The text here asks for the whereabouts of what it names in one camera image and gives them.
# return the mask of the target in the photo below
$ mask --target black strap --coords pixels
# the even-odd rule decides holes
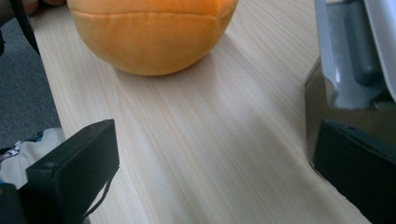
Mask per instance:
[[[103,192],[102,198],[99,200],[99,202],[94,205],[87,213],[84,214],[84,216],[82,216],[82,221],[84,221],[84,219],[86,217],[88,217],[90,214],[92,214],[99,206],[100,204],[105,200],[105,197],[107,196],[108,190],[110,189],[110,185],[111,185],[111,181],[113,180],[113,177],[116,175],[117,170],[114,172],[114,174],[107,180],[106,183],[106,187],[105,187],[105,191]]]
[[[4,41],[3,35],[1,34],[1,30],[0,30],[0,56],[2,56],[4,53],[4,44],[5,43],[6,43],[6,41]]]
[[[17,18],[18,23],[23,31],[24,36],[29,42],[30,46],[37,52],[38,54],[38,46],[35,42],[35,35],[32,30],[32,26],[30,25],[29,19],[27,18],[26,12],[23,8],[23,4],[21,0],[9,0],[12,6],[12,10],[14,11],[15,17]]]

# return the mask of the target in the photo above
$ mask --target gray fabric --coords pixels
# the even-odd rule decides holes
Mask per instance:
[[[17,189],[27,183],[26,168],[43,158],[64,142],[64,132],[61,128],[47,129],[37,142],[18,142],[18,154],[1,162],[0,179],[13,184]]]
[[[48,128],[61,127],[38,54],[16,20],[2,27],[6,49],[0,56],[0,148]]]

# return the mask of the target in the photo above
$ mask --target black cable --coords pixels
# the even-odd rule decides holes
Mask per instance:
[[[29,19],[26,15],[26,12],[23,8],[23,4],[21,0],[9,0],[12,6],[12,10],[14,11],[15,17],[17,18],[18,24],[20,25],[24,36],[29,42],[30,46],[37,52],[38,54],[38,46],[35,42],[35,35],[33,33],[32,26],[30,25]]]

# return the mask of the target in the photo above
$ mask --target orange fabric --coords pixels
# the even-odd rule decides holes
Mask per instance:
[[[100,58],[158,76],[203,58],[221,39],[238,0],[68,0],[78,33]]]

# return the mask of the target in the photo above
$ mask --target wooden table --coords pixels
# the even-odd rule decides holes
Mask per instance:
[[[165,77],[101,61],[67,7],[32,24],[66,137],[116,121],[120,170],[92,223],[368,222],[309,165],[312,0],[240,0],[211,53]]]

